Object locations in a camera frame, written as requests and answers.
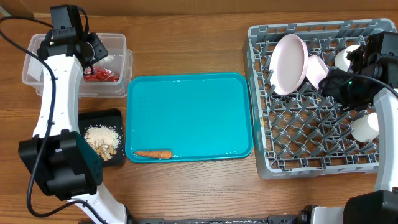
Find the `red snack wrapper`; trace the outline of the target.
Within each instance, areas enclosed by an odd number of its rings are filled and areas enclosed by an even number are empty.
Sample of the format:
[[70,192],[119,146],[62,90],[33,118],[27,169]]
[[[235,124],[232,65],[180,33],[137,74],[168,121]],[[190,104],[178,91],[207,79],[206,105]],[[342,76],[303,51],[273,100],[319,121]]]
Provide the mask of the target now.
[[119,74],[103,67],[88,67],[83,74],[84,81],[87,82],[117,82]]

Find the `orange carrot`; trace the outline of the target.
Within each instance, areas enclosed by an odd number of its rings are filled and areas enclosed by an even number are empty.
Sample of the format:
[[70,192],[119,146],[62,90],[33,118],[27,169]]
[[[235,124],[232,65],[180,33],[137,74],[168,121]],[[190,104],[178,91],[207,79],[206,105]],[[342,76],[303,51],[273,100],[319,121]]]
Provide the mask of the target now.
[[158,150],[158,151],[135,151],[135,155],[142,157],[150,157],[154,159],[171,159],[173,157],[172,151]]

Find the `pink plate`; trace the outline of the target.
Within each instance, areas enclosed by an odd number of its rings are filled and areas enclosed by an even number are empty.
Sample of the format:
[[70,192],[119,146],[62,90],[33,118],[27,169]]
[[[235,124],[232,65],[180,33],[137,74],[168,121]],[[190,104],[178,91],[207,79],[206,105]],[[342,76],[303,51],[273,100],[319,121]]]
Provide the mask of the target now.
[[276,45],[269,64],[270,84],[278,95],[294,92],[303,82],[308,68],[308,50],[297,35],[284,36]]

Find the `pink bowl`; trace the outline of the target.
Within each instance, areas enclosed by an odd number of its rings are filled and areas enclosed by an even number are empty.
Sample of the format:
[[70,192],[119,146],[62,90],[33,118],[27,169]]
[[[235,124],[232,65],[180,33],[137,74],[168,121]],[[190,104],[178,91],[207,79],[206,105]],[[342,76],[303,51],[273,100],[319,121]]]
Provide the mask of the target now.
[[318,84],[327,76],[328,71],[329,68],[319,56],[312,55],[308,58],[306,78],[315,89],[319,89]]

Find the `white bowl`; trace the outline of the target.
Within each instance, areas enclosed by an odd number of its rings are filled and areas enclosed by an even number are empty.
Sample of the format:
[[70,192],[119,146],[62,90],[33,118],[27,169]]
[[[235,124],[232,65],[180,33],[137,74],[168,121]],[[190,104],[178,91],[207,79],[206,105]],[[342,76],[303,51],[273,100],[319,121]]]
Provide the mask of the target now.
[[352,52],[358,48],[360,48],[360,45],[351,45],[340,51],[335,57],[335,67],[347,72],[351,65],[351,61],[346,58],[348,52]]

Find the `white paper cup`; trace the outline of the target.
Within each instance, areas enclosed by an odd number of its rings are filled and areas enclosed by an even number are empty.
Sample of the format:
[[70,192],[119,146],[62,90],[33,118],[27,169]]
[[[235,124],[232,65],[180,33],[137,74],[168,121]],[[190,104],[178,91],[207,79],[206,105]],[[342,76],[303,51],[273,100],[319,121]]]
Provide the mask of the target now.
[[351,123],[355,140],[369,142],[379,136],[379,123],[377,113],[371,113]]

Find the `white tissue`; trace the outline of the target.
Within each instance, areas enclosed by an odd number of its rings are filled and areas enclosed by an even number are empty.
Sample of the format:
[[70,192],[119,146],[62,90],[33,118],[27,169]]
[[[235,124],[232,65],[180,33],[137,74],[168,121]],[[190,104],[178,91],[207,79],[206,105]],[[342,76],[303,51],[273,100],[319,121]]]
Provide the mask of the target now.
[[101,63],[110,63],[114,61],[114,56],[113,55],[108,55],[105,58],[101,59]]

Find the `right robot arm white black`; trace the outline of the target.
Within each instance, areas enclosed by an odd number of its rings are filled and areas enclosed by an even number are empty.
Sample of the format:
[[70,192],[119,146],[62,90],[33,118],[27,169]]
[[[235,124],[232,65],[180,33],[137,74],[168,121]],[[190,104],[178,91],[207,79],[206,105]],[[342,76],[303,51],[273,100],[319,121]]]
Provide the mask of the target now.
[[370,35],[347,59],[348,71],[332,68],[318,89],[342,111],[375,108],[380,131],[374,191],[350,198],[343,207],[307,205],[296,223],[397,223],[397,34]]

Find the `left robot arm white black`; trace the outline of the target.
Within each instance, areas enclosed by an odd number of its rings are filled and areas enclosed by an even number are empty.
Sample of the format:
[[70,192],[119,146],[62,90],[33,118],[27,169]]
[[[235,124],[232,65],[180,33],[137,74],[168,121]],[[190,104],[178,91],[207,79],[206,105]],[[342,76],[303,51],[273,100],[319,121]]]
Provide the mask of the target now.
[[37,185],[64,207],[76,205],[95,223],[134,223],[128,208],[103,183],[103,166],[80,135],[78,92],[86,68],[108,55],[89,31],[85,11],[76,5],[53,6],[49,31],[36,53],[44,87],[39,119],[30,140],[19,144],[19,157]]

